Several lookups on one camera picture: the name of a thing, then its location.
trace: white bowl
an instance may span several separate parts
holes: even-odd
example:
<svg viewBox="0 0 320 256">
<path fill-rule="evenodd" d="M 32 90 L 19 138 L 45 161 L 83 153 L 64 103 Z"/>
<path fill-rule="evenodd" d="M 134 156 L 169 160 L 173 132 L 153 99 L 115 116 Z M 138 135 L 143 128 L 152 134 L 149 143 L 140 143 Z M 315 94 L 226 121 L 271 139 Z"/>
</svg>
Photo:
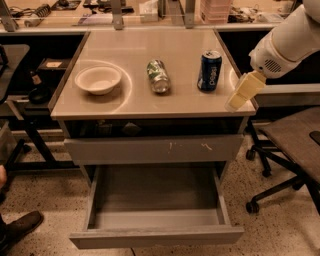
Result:
<svg viewBox="0 0 320 256">
<path fill-rule="evenodd" d="M 121 72 L 110 66 L 93 66 L 81 70 L 75 77 L 76 85 L 94 95 L 104 95 L 120 82 Z"/>
</svg>

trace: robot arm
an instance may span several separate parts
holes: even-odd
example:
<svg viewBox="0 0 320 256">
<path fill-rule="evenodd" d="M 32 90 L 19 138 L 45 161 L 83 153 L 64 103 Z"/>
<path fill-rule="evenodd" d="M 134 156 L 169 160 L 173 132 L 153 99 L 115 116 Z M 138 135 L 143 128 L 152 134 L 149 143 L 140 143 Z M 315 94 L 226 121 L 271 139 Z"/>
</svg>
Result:
<svg viewBox="0 0 320 256">
<path fill-rule="evenodd" d="M 320 0 L 304 0 L 250 52 L 254 71 L 243 74 L 225 108 L 234 112 L 258 94 L 267 78 L 279 78 L 320 50 Z"/>
<path fill-rule="evenodd" d="M 320 50 L 320 1 L 304 0 L 249 54 L 251 66 L 266 78 L 279 78 Z"/>
</svg>

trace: chair seat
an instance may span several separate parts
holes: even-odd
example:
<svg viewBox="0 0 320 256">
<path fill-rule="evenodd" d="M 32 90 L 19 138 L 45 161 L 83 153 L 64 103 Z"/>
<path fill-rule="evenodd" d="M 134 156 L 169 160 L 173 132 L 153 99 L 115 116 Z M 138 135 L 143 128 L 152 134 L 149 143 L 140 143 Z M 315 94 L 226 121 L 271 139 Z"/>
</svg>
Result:
<svg viewBox="0 0 320 256">
<path fill-rule="evenodd" d="M 310 138 L 320 131 L 320 107 L 279 119 L 260 129 L 287 157 L 320 183 L 320 146 Z"/>
</svg>

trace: white robotic arm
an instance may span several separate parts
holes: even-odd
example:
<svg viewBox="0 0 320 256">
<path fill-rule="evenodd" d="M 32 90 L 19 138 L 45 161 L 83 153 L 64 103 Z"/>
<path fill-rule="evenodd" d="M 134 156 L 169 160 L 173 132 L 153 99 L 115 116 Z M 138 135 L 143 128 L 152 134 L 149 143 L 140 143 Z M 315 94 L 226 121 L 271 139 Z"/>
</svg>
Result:
<svg viewBox="0 0 320 256">
<path fill-rule="evenodd" d="M 266 78 L 279 78 L 320 50 L 320 1 L 304 0 L 249 54 L 251 66 Z"/>
</svg>

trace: open drawer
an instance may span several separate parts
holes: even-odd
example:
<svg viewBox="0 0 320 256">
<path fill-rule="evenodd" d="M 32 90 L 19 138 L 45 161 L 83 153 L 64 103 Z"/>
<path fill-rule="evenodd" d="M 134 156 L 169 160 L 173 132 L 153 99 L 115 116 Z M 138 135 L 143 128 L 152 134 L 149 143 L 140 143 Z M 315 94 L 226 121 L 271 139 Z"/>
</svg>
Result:
<svg viewBox="0 0 320 256">
<path fill-rule="evenodd" d="M 144 164 L 99 166 L 79 249 L 235 243 L 212 166 Z"/>
<path fill-rule="evenodd" d="M 77 165 L 181 163 L 235 159 L 242 134 L 66 139 Z"/>
</svg>

